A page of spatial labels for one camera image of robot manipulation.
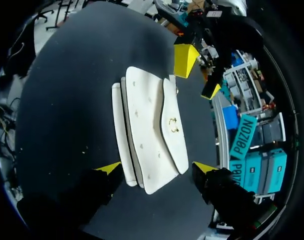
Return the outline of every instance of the black cable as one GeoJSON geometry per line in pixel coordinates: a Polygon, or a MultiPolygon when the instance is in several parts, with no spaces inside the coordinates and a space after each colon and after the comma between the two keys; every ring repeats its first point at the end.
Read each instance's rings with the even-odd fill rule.
{"type": "Polygon", "coordinates": [[[11,106],[12,106],[12,104],[13,104],[13,102],[14,102],[15,100],[21,100],[21,98],[19,98],[19,97],[14,98],[14,99],[12,100],[12,102],[10,103],[9,108],[11,108],[11,106]]]}

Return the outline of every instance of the shelving unit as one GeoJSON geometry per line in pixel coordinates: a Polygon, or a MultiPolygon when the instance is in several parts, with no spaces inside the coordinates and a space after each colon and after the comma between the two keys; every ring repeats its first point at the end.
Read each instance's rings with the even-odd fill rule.
{"type": "Polygon", "coordinates": [[[241,65],[238,65],[236,67],[232,67],[232,68],[228,69],[227,71],[224,72],[223,77],[226,78],[226,76],[231,74],[231,76],[233,78],[236,78],[236,84],[238,86],[240,93],[242,94],[241,97],[245,103],[245,110],[243,110],[242,113],[249,114],[249,115],[257,114],[262,111],[262,103],[261,103],[261,98],[259,96],[257,88],[255,86],[254,79],[249,71],[249,68],[257,67],[258,64],[255,59],[246,61],[244,59],[243,55],[238,50],[237,50],[237,53],[244,63],[241,65]],[[242,83],[244,81],[241,81],[240,76],[239,76],[240,72],[243,72],[243,74],[246,75],[247,81],[245,81],[245,82],[248,84],[249,89],[251,91],[251,95],[253,97],[246,97],[246,94],[245,94],[246,90],[243,89],[243,87],[242,87],[243,86],[242,83]],[[250,106],[249,100],[252,100],[253,107],[250,106]]]}

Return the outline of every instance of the robotic arm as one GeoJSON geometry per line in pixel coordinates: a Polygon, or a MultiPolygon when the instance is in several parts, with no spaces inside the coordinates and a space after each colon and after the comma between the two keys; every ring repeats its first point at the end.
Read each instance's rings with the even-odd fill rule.
{"type": "Polygon", "coordinates": [[[228,240],[253,240],[279,209],[269,198],[254,202],[254,192],[248,192],[233,180],[226,168],[203,172],[193,164],[193,179],[204,201],[211,203],[220,218],[234,228],[228,240]]]}
{"type": "Polygon", "coordinates": [[[155,2],[159,14],[182,32],[174,43],[174,74],[187,78],[197,60],[205,80],[201,95],[210,100],[221,87],[224,71],[231,67],[232,51],[255,56],[264,47],[262,30],[246,17],[243,5],[233,5],[228,0],[218,2],[222,5],[207,0],[203,9],[192,10],[184,18],[169,11],[170,7],[160,0],[155,2]],[[217,55],[212,56],[207,46],[213,47],[217,55]]]}

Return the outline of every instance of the office chair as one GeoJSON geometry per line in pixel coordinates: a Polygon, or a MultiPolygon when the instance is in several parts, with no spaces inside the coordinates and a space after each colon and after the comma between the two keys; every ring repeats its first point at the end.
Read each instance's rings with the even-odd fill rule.
{"type": "Polygon", "coordinates": [[[43,18],[45,19],[45,23],[47,22],[47,16],[45,16],[44,14],[51,12],[51,14],[54,13],[54,10],[47,10],[47,11],[42,11],[44,8],[50,6],[51,4],[53,4],[56,0],[45,0],[44,3],[41,5],[41,7],[39,8],[39,11],[37,12],[37,16],[36,19],[39,18],[43,18]]]}

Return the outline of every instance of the blue bin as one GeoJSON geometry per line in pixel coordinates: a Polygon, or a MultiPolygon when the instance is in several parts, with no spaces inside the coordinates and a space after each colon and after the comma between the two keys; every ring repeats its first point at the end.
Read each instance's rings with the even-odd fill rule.
{"type": "Polygon", "coordinates": [[[224,114],[227,130],[236,129],[239,125],[236,107],[235,106],[224,107],[223,114],[224,114]]]}

